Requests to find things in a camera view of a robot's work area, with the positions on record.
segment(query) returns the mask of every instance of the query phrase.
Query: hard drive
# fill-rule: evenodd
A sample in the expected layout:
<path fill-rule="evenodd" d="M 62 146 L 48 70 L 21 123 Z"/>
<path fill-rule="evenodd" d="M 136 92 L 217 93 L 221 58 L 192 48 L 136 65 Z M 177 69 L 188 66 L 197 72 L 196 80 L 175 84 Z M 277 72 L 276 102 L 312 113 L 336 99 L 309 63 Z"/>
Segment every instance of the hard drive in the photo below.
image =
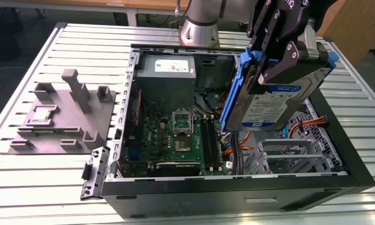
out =
<path fill-rule="evenodd" d="M 260 59 L 260 52 L 244 52 L 240 56 L 239 69 L 220 117 L 221 128 L 228 132 L 279 130 L 313 89 L 321 84 L 324 77 L 335 68 L 335 61 L 339 57 L 333 52 L 329 52 L 328 63 L 324 68 L 320 68 L 289 84 L 265 84 L 259 78 L 259 83 L 267 86 L 264 94 L 248 94 L 247 92 L 249 83 L 247 77 L 251 77 L 256 68 L 252 65 L 248 69 L 248 75 L 244 77 L 241 70 L 248 62 L 248 58 L 253 58 L 257 61 Z"/>

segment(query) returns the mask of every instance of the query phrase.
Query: sticker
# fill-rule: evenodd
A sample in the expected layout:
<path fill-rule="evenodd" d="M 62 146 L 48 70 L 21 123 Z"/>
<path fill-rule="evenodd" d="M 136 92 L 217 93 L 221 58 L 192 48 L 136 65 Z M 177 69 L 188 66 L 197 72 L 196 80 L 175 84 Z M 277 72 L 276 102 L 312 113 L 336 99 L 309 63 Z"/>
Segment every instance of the sticker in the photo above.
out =
<path fill-rule="evenodd" d="M 125 5 L 124 4 L 120 4 L 120 3 L 106 3 L 108 6 L 121 6 L 124 7 Z"/>
<path fill-rule="evenodd" d="M 267 127 L 272 125 L 287 109 L 285 101 L 297 95 L 301 86 L 269 85 L 272 93 L 255 95 L 244 114 L 241 125 L 245 127 Z"/>
<path fill-rule="evenodd" d="M 155 72 L 188 73 L 187 60 L 156 60 Z"/>

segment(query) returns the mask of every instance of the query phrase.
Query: case latch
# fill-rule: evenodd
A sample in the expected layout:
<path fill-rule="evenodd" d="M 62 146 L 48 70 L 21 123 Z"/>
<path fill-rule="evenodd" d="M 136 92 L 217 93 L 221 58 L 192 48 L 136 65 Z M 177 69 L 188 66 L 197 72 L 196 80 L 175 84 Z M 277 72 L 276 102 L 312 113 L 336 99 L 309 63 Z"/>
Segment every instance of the case latch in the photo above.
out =
<path fill-rule="evenodd" d="M 109 148 L 100 147 L 92 151 L 89 162 L 85 163 L 81 178 L 85 180 L 81 188 L 80 200 L 102 199 L 101 188 L 105 178 L 105 168 Z"/>

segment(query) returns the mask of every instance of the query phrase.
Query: screw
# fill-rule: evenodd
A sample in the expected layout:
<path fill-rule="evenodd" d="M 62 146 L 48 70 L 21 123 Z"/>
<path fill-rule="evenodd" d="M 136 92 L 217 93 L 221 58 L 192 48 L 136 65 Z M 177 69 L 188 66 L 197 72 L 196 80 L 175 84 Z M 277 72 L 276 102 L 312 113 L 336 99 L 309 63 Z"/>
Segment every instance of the screw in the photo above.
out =
<path fill-rule="evenodd" d="M 303 0 L 303 6 L 308 6 L 308 4 L 309 4 L 309 1 L 308 0 Z"/>

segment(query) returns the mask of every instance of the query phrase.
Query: power supply label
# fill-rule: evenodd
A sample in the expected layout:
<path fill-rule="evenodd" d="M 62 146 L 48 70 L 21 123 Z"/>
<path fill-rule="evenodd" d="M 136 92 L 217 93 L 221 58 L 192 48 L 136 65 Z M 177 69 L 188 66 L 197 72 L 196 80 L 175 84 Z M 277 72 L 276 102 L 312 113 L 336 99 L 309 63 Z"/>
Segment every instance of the power supply label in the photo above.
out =
<path fill-rule="evenodd" d="M 156 60 L 155 72 L 188 73 L 187 60 Z"/>

